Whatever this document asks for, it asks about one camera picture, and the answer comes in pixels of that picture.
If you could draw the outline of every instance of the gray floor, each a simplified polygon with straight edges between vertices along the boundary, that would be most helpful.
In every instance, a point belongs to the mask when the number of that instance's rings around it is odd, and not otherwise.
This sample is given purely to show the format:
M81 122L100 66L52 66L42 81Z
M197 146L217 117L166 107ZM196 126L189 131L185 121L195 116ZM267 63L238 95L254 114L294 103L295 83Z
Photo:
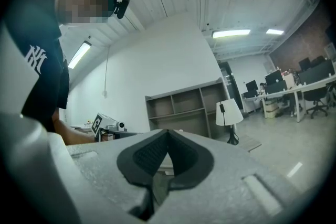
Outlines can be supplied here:
M297 123L289 115L265 119L259 111L237 124L237 134L259 140L262 145L251 156L304 192L322 182L336 151L336 109L328 113L325 117L319 112L314 119L306 116ZM288 177L298 162L302 166Z

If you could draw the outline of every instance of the desk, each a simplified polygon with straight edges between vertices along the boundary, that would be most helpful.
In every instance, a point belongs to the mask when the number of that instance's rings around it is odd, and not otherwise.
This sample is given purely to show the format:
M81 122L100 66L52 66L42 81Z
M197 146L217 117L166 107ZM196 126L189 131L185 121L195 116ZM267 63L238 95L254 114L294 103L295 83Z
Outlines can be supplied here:
M295 96L295 103L296 103L296 111L297 111L297 122L300 122L303 118L304 115L306 114L306 102L304 99L304 92L308 92L311 90L316 90L319 88L323 88L325 87L328 83L334 82L336 81L336 75L330 76L326 79L322 79L320 81L308 84L308 85L299 85L296 87L293 87L287 91L281 91L281 92L275 92L275 93L271 93L271 94L263 94L263 95L259 95L257 97L252 97L252 98L243 98L243 102L246 101L255 101L258 99L262 100L262 105L264 107L264 114L265 114L265 118L266 118L266 106L265 106L265 98L277 98L277 97L281 97L285 94L289 94L289 93L294 93ZM300 109L299 109L299 98L298 98L298 92L302 93L302 98L303 98L303 115L301 116L300 113Z

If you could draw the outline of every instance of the navy t-shirt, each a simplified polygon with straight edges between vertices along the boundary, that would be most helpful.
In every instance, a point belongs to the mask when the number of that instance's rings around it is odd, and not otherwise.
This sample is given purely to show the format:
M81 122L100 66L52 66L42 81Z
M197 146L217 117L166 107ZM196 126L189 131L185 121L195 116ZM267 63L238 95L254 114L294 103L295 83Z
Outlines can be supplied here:
M51 116L56 108L66 109L69 94L69 72L58 40L61 32L55 0L13 0L5 23L28 65L39 75L22 114L54 132Z

